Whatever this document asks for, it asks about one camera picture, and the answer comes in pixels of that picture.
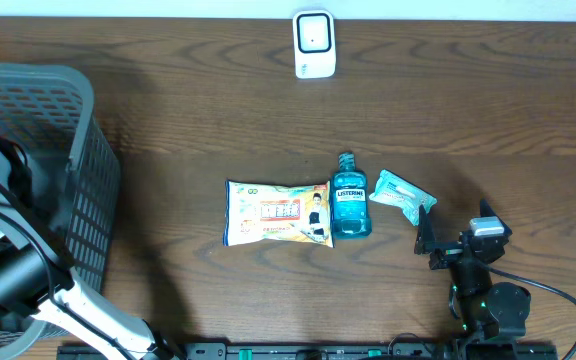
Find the wet wipes pack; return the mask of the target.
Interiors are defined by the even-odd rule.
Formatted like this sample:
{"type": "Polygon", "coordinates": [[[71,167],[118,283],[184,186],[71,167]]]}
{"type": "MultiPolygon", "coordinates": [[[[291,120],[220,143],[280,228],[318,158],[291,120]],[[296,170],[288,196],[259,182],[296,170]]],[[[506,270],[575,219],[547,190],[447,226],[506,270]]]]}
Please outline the wet wipes pack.
{"type": "Polygon", "coordinates": [[[223,244],[262,240],[334,246],[330,184],[280,186],[228,180],[223,244]]]}

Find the mint green wipes packet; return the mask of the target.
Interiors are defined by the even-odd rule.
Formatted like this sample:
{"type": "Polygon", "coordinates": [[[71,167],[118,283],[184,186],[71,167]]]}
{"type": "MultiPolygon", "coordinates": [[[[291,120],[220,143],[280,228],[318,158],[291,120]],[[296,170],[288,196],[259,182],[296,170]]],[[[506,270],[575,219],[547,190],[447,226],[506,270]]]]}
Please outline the mint green wipes packet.
{"type": "Polygon", "coordinates": [[[414,226],[419,224],[420,208],[423,207],[425,212],[429,213],[437,203],[434,196],[387,169],[380,172],[369,199],[401,209],[403,215],[414,226]]]}

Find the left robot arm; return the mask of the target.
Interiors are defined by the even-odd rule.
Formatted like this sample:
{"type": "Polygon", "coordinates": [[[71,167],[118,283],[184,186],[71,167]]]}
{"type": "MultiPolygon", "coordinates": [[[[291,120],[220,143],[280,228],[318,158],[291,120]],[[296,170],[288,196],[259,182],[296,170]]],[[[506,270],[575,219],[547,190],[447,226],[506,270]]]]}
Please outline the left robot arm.
{"type": "Polygon", "coordinates": [[[177,345],[85,283],[63,241],[32,210],[24,150],[0,136],[0,315],[56,325],[108,359],[183,359],[177,345]]]}

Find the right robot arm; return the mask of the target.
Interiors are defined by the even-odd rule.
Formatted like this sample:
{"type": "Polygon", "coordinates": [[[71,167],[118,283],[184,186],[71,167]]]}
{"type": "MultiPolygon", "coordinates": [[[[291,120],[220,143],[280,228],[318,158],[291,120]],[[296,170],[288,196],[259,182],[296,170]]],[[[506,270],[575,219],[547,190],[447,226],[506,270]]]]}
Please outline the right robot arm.
{"type": "Polygon", "coordinates": [[[464,327],[462,335],[436,347],[435,359],[517,359],[516,340],[526,334],[530,292],[491,279],[490,264],[505,254],[512,230],[485,200],[479,211],[457,240],[441,242],[419,208],[414,253],[427,255],[430,269],[450,272],[449,309],[464,327]]]}

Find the teal mouthwash bottle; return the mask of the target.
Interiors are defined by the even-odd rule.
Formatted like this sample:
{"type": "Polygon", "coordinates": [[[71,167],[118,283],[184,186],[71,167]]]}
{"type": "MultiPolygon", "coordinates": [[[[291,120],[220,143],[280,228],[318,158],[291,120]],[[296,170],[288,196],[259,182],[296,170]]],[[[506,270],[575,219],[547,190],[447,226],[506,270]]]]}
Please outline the teal mouthwash bottle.
{"type": "Polygon", "coordinates": [[[332,235],[337,239],[367,237],[372,221],[367,205],[366,174],[356,167],[354,154],[345,152],[338,158],[339,170],[331,179],[332,235]]]}

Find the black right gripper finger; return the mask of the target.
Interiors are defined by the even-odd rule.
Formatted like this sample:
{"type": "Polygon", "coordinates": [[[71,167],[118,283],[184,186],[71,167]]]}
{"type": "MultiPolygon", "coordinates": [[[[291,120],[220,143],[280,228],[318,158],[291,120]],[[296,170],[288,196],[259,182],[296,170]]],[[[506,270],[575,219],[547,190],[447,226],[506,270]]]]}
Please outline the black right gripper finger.
{"type": "Polygon", "coordinates": [[[484,222],[484,228],[488,233],[506,233],[507,225],[493,211],[485,199],[479,202],[479,218],[484,222]]]}
{"type": "Polygon", "coordinates": [[[435,243],[435,235],[428,213],[423,205],[419,207],[418,218],[419,221],[418,221],[416,244],[433,245],[435,243]]]}

